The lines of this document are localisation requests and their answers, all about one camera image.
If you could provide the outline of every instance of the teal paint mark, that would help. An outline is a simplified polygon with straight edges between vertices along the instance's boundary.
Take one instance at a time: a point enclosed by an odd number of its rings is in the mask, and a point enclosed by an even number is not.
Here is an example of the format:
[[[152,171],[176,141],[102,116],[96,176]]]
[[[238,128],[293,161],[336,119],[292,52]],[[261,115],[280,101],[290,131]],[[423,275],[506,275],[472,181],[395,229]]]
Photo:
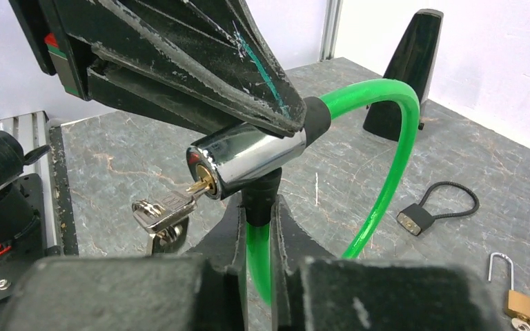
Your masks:
[[[257,55],[255,55],[253,50],[251,50],[251,47],[245,42],[243,37],[241,37],[240,34],[238,34],[238,32],[236,33],[236,35],[239,41],[241,42],[243,49],[245,49],[245,52],[247,52],[251,60],[253,60],[253,62],[257,66],[257,70],[261,74],[261,78],[263,78],[263,80],[265,81],[265,84],[267,84],[267,87],[269,88],[269,90],[273,94],[273,97],[277,101],[277,104],[282,109],[283,115],[289,119],[289,112],[287,110],[287,105],[283,102],[282,97],[277,92],[277,88],[275,88],[275,85],[273,85],[273,82],[271,81],[271,77],[269,77],[269,75],[267,74],[267,71],[265,71],[265,67],[263,67],[263,65],[261,64],[261,61],[259,61],[259,59],[257,58]]]

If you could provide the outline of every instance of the green cable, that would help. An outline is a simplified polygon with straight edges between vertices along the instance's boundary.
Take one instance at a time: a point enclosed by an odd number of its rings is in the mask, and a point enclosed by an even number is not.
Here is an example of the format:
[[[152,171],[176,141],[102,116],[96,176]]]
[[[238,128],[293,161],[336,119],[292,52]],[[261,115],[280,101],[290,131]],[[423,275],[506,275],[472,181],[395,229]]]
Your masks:
[[[362,106],[380,101],[394,101],[401,108],[401,133],[393,165],[381,193],[342,257],[356,258],[369,241],[389,206],[411,156],[420,122],[420,102],[409,85],[392,79],[374,79],[346,86],[322,95],[332,119]],[[269,267],[269,226],[256,228],[247,224],[247,263],[253,283],[267,304],[271,304],[271,271]]]

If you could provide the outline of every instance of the table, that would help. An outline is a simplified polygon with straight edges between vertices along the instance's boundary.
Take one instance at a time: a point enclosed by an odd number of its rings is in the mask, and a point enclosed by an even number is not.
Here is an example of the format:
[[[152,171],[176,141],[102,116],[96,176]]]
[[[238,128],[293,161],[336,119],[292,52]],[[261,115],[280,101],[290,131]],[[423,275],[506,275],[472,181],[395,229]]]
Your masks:
[[[303,97],[378,78],[347,59],[296,68],[288,75]],[[396,143],[362,129],[365,116],[366,110],[360,109],[334,120],[301,158],[284,167],[280,192],[293,216],[336,255],[368,215],[396,148]],[[516,290],[530,295],[530,149],[434,102],[428,101],[424,122],[389,211],[360,258],[459,263],[486,281],[489,254],[503,252],[515,262]],[[80,255],[144,254],[147,236],[133,220],[130,204],[188,186],[184,152],[201,135],[126,112],[66,125],[62,132]],[[436,181],[468,186],[481,207],[471,217],[439,220],[415,237],[395,216],[418,202]],[[432,194],[426,209],[436,214],[471,204],[462,191],[443,188]],[[191,217],[187,247],[220,220],[225,205],[200,201]],[[508,272],[497,262],[487,287],[509,328],[501,310]],[[269,330],[269,309],[252,287],[248,299],[252,330]]]

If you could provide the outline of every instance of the padlock shackle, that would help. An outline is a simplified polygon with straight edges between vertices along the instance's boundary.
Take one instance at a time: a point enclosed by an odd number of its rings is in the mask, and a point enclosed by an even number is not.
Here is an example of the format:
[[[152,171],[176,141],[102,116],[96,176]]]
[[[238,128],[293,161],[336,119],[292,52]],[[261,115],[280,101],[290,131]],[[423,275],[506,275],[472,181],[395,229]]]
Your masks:
[[[499,252],[491,253],[491,256],[489,257],[489,282],[493,278],[493,260],[495,257],[500,257],[501,259],[504,259],[509,263],[509,271],[510,271],[510,281],[511,281],[511,290],[515,290],[515,283],[514,283],[514,267],[513,267],[513,260],[511,260],[507,255]]]

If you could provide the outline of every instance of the black cable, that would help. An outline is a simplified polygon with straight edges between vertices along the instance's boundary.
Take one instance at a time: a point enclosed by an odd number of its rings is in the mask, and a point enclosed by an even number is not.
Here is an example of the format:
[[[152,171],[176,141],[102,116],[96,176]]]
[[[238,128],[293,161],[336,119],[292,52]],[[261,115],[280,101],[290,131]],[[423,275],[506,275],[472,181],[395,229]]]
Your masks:
[[[453,181],[438,181],[437,183],[435,183],[432,186],[430,186],[428,188],[428,190],[426,191],[426,194],[424,195],[424,197],[420,201],[419,206],[423,207],[423,205],[426,203],[426,201],[428,201],[429,195],[432,193],[432,191],[434,191],[436,188],[438,188],[440,186],[444,186],[444,185],[453,186],[455,188],[459,188],[459,189],[465,191],[472,198],[472,200],[474,201],[474,206],[472,207],[472,209],[467,210],[465,212],[451,212],[451,213],[448,213],[448,214],[434,215],[433,219],[447,219],[449,217],[468,216],[468,215],[474,214],[478,210],[478,208],[480,207],[480,201],[478,201],[478,197],[476,196],[476,194],[474,194],[474,192],[472,192],[472,190],[470,190],[466,186],[464,186],[462,184],[459,184],[459,183],[454,183]]]

